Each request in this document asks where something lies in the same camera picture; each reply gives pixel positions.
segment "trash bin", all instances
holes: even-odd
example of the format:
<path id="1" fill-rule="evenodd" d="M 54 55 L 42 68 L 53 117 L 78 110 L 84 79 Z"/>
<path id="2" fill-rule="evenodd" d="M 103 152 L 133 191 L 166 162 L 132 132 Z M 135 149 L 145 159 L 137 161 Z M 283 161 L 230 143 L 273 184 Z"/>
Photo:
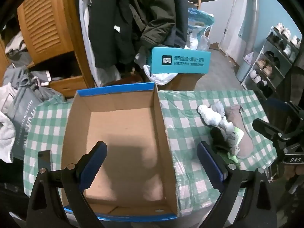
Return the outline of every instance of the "trash bin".
<path id="1" fill-rule="evenodd" d="M 242 82 L 246 76 L 246 74 L 248 73 L 248 71 L 251 68 L 251 64 L 247 63 L 245 60 L 243 60 L 239 70 L 237 71 L 237 79 Z"/>

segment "floor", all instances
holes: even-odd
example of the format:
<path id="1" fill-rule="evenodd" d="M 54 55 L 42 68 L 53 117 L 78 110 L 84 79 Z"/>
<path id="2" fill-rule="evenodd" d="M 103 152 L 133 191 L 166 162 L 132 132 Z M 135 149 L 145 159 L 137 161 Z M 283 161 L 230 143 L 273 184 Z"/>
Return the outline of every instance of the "floor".
<path id="1" fill-rule="evenodd" d="M 235 77 L 235 65 L 232 60 L 218 50 L 211 51 L 209 72 L 196 83 L 194 90 L 243 90 Z"/>

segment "table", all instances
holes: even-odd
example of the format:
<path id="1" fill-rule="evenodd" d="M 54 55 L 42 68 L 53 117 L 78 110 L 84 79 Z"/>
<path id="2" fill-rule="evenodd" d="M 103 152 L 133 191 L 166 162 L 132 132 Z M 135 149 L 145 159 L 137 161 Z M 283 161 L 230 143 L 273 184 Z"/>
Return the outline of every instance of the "table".
<path id="1" fill-rule="evenodd" d="M 240 104 L 244 125 L 250 133 L 254 151 L 247 159 L 240 160 L 243 170 L 265 169 L 276 158 L 272 142 L 252 128 L 252 122 L 261 118 L 268 122 L 266 114 L 253 91 L 159 91 L 166 133 L 172 152 L 177 180 L 176 193 L 181 215 L 211 206 L 219 196 L 196 155 L 196 145 L 204 140 L 210 143 L 210 129 L 204 125 L 197 107 L 211 105 L 220 100 L 224 106 Z M 61 152 L 70 102 L 59 97 L 37 107 L 32 119 L 24 158 L 24 191 L 30 196 L 38 173 L 37 154 L 51 150 L 52 170 L 61 168 Z"/>

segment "teal box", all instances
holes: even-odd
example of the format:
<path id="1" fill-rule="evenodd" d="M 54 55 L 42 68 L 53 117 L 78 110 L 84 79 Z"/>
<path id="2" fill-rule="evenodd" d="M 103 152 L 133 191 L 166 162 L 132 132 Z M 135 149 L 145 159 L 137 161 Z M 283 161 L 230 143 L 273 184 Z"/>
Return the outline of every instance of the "teal box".
<path id="1" fill-rule="evenodd" d="M 147 59 L 151 74 L 207 74 L 211 52 L 170 47 L 154 47 Z"/>

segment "olive green jacket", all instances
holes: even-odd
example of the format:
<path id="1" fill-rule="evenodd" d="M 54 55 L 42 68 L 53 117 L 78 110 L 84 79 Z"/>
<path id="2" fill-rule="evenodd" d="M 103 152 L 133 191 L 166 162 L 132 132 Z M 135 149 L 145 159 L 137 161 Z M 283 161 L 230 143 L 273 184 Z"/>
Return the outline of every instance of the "olive green jacket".
<path id="1" fill-rule="evenodd" d="M 176 23 L 174 0 L 130 0 L 133 18 L 142 32 L 140 42 L 150 49 L 164 42 Z"/>

